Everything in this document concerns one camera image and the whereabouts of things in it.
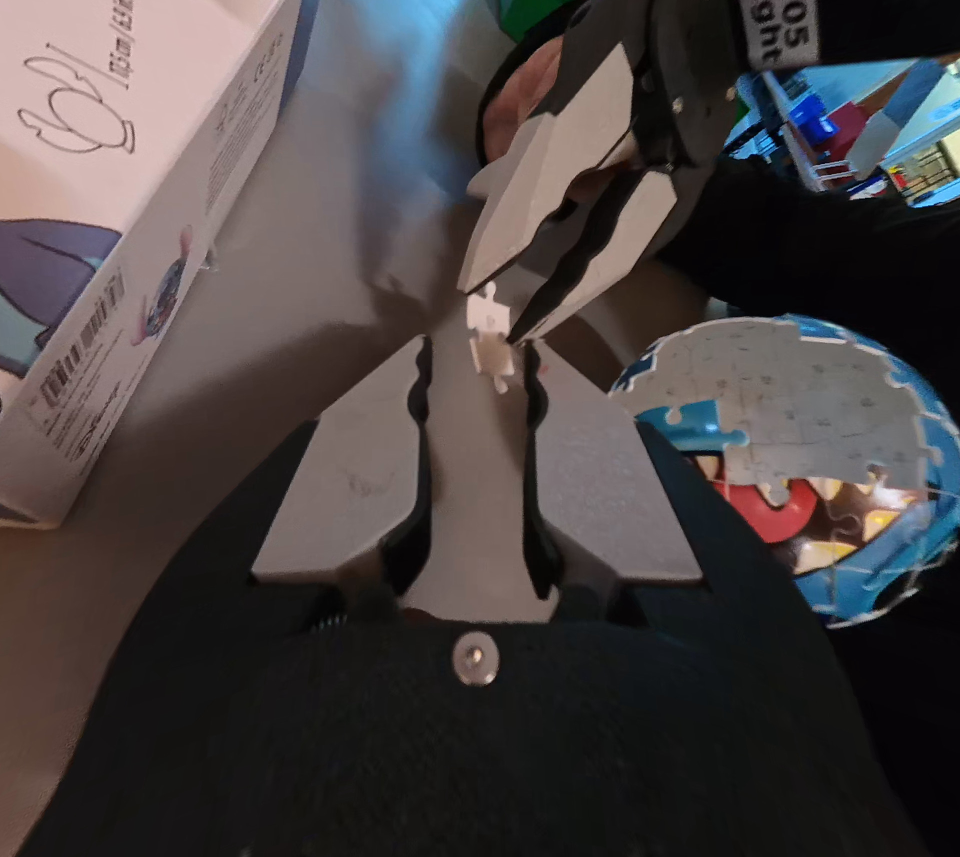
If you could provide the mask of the person's right hand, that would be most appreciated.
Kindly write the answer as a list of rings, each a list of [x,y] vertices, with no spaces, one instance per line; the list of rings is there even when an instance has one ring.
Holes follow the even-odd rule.
[[[486,163],[507,154],[521,126],[556,82],[563,45],[563,36],[543,43],[493,94],[481,115]]]

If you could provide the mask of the blue puzzle ball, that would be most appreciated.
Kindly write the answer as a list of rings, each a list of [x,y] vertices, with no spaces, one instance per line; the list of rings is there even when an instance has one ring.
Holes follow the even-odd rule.
[[[697,467],[824,625],[877,620],[958,542],[958,427],[880,343],[786,314],[651,345],[610,398]]]

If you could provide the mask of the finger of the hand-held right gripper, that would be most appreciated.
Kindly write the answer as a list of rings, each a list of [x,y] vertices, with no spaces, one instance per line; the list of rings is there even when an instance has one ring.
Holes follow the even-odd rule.
[[[676,204],[668,174],[656,169],[621,172],[591,206],[579,238],[520,313],[509,344],[544,337],[628,275]]]
[[[562,109],[526,119],[505,155],[474,175],[466,193],[483,208],[462,262],[462,294],[476,292],[529,248],[576,179],[637,150],[633,91],[634,70],[617,43]]]

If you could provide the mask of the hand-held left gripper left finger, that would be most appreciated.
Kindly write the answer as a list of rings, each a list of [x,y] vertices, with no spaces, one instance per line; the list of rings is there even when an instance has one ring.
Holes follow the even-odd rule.
[[[259,583],[414,585],[431,550],[432,371],[417,335],[321,413],[252,564]]]

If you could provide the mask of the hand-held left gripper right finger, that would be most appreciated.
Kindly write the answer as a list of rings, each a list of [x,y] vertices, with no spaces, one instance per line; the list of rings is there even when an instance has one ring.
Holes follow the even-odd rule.
[[[635,420],[543,341],[526,346],[523,557],[534,593],[695,586],[703,571]]]

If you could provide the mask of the white and blue puzzle box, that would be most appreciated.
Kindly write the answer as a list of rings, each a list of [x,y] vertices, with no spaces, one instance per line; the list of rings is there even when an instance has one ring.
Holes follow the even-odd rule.
[[[272,135],[318,0],[1,4],[1,523],[49,530]]]

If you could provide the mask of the background storage shelves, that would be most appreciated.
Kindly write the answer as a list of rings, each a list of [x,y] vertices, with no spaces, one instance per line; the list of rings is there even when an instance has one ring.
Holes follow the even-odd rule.
[[[724,152],[757,156],[817,193],[956,200],[958,69],[955,53],[747,74]]]

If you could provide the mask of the white puzzle piece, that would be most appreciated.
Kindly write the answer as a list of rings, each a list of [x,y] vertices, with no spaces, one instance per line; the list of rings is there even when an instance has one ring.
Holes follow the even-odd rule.
[[[477,336],[506,337],[512,329],[511,308],[498,300],[497,290],[497,283],[491,280],[466,299],[466,328]]]
[[[506,395],[516,374],[513,348],[506,336],[496,331],[472,334],[469,338],[475,371],[488,378],[498,395]]]

